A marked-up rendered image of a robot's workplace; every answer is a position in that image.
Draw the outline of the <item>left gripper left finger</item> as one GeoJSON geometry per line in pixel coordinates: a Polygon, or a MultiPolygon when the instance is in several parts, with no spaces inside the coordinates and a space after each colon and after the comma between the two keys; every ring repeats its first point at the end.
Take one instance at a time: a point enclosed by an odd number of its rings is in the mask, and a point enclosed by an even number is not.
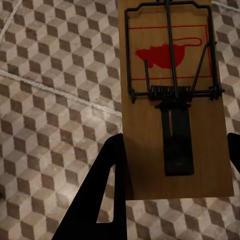
{"type": "Polygon", "coordinates": [[[123,133],[103,145],[52,240],[127,240],[123,133]],[[113,165],[113,222],[97,223],[113,165]]]}

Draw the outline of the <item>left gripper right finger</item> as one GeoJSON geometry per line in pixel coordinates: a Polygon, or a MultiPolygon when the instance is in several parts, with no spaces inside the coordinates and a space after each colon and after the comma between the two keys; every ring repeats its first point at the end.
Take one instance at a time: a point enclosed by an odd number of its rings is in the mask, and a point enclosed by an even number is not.
{"type": "Polygon", "coordinates": [[[240,135],[229,133],[227,135],[230,160],[240,173],[240,135]]]}

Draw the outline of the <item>mousetrap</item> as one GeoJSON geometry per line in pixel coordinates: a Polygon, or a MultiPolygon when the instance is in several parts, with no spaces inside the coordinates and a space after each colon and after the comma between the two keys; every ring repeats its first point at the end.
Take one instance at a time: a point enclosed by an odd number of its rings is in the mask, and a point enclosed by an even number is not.
{"type": "Polygon", "coordinates": [[[234,197],[211,0],[117,0],[125,201],[234,197]]]}

